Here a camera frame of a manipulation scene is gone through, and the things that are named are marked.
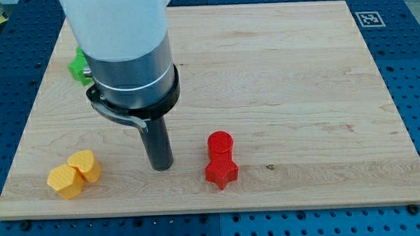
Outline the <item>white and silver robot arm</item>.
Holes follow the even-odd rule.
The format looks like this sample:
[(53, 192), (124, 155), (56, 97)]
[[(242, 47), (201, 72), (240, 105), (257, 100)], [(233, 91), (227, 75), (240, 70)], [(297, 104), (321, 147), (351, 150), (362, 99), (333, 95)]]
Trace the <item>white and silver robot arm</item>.
[(58, 0), (94, 85), (92, 107), (143, 133), (179, 96), (167, 28), (171, 0)]

